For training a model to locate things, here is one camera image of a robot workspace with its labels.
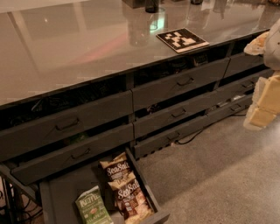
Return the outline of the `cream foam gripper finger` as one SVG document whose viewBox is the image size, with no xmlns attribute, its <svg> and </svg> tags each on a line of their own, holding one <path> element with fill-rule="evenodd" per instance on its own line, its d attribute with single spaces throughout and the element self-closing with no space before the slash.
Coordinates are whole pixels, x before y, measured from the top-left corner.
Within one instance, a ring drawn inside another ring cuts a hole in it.
<svg viewBox="0 0 280 224">
<path fill-rule="evenodd" d="M 266 128 L 280 114 L 280 72 L 269 78 L 261 77 L 255 84 L 252 104 L 243 126 L 248 130 Z"/>
<path fill-rule="evenodd" d="M 244 52 L 249 55 L 264 55 L 267 50 L 267 38 L 269 36 L 269 33 L 266 31 L 260 35 L 258 35 L 256 38 L 254 38 L 250 43 L 248 43 L 245 48 Z"/>
</svg>

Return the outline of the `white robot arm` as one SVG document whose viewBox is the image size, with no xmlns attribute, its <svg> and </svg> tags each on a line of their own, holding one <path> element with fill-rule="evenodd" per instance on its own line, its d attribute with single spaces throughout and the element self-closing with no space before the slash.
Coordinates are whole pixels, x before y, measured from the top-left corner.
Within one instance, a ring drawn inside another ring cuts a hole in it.
<svg viewBox="0 0 280 224">
<path fill-rule="evenodd" d="M 248 130 L 261 130 L 280 114 L 280 19 L 247 44 L 244 52 L 262 55 L 264 65 L 273 70 L 269 78 L 260 77 L 255 84 L 252 104 L 243 123 Z"/>
</svg>

